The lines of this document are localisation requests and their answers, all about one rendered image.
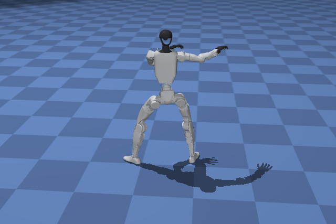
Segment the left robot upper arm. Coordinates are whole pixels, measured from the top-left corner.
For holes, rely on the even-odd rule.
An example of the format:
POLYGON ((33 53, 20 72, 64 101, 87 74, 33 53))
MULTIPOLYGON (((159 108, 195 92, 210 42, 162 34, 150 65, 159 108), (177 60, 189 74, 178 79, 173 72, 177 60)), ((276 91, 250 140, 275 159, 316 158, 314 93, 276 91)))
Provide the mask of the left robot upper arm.
POLYGON ((147 55, 146 55, 146 59, 148 61, 148 64, 151 66, 154 66, 154 51, 149 50, 147 55))

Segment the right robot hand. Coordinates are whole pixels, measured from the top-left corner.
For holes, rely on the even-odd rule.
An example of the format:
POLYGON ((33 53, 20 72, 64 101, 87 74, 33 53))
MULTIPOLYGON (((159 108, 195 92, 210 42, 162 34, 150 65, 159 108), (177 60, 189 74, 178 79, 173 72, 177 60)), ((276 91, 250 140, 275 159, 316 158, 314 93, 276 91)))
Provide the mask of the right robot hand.
POLYGON ((217 53, 219 54, 222 49, 226 49, 226 48, 228 49, 227 46, 219 46, 219 47, 217 47, 215 49, 218 49, 217 53))

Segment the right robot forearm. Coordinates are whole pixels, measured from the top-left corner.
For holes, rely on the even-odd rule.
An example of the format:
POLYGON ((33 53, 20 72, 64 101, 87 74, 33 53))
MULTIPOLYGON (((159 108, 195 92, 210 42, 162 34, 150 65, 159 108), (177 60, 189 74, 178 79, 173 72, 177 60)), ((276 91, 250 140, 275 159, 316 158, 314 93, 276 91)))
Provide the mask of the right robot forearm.
POLYGON ((206 53, 199 54, 199 56, 200 56, 201 58, 206 58, 206 60, 209 60, 209 59, 211 59, 211 58, 213 58, 213 57, 219 55, 219 54, 217 53, 217 51, 218 51, 218 49, 214 49, 214 50, 212 50, 212 51, 210 51, 210 52, 206 52, 206 53))

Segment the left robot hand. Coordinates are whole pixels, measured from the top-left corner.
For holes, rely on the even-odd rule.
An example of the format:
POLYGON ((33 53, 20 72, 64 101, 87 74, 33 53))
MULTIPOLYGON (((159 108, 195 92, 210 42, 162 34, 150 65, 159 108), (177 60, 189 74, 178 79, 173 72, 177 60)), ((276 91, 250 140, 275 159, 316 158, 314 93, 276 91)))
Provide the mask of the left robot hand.
POLYGON ((172 45, 172 46, 170 46, 169 48, 170 49, 174 49, 174 48, 176 48, 176 47, 180 47, 180 48, 184 48, 182 45, 172 45))

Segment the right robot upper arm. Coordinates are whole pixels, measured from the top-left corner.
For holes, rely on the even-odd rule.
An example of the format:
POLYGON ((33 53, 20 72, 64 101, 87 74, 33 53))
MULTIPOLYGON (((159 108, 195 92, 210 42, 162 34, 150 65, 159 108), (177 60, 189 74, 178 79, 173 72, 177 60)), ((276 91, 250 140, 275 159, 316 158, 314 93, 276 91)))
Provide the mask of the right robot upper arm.
POLYGON ((205 62, 206 58, 201 58, 199 55, 195 55, 195 54, 189 54, 189 53, 185 53, 183 51, 181 52, 176 52, 176 56, 177 56, 177 60, 179 62, 183 62, 183 61, 196 61, 199 63, 203 63, 205 62))

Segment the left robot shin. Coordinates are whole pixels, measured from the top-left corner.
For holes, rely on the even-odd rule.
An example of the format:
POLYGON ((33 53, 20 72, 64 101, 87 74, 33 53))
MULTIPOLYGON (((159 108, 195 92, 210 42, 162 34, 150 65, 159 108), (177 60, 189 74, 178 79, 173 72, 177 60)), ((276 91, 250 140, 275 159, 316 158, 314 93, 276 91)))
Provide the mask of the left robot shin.
POLYGON ((143 131, 143 126, 141 124, 138 124, 137 126, 135 125, 134 132, 133 132, 133 149, 132 149, 132 156, 135 158, 138 156, 138 152, 140 149, 140 146, 143 142, 145 134, 142 133, 143 131))

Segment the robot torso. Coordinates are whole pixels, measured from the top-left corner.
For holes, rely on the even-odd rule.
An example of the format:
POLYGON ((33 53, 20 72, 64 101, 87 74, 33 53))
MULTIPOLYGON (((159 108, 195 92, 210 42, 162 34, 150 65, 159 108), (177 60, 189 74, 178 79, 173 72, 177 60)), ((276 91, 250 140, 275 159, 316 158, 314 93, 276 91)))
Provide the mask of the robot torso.
POLYGON ((173 83, 177 74, 177 51, 160 53, 160 50, 154 53, 154 70, 158 83, 165 83, 160 91, 161 104, 172 104, 175 103, 175 93, 170 83, 173 83))

